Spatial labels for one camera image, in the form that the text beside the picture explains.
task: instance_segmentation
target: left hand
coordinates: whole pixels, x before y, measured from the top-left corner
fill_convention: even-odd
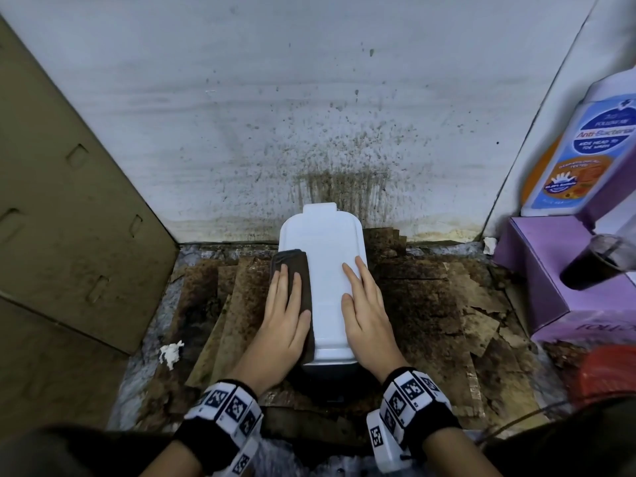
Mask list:
[[[288,302],[288,268],[282,264],[270,284],[263,324],[227,378],[243,382],[260,396],[287,376],[300,358],[311,325],[309,310],[298,315],[301,287],[295,273]]]

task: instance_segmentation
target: label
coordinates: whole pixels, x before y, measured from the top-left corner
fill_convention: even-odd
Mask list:
[[[533,209],[576,207],[616,159],[628,151],[636,135],[636,98],[612,97],[591,103],[561,143],[558,160],[532,203]]]

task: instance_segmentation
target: orange label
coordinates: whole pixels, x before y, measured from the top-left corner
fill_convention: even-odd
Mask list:
[[[576,156],[558,163],[543,185],[543,193],[556,199],[580,199],[612,165],[606,155]]]

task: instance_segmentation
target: purple box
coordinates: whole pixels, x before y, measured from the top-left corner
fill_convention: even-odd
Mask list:
[[[561,283],[561,271],[591,238],[575,216],[512,217],[505,224],[494,261],[526,276],[534,341],[636,341],[636,286],[627,276],[584,291]]]

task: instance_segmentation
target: brown cardboard panel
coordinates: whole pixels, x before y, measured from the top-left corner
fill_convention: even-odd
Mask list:
[[[0,291],[132,353],[177,248],[0,19]]]
[[[0,298],[0,440],[52,423],[105,427],[127,357]]]

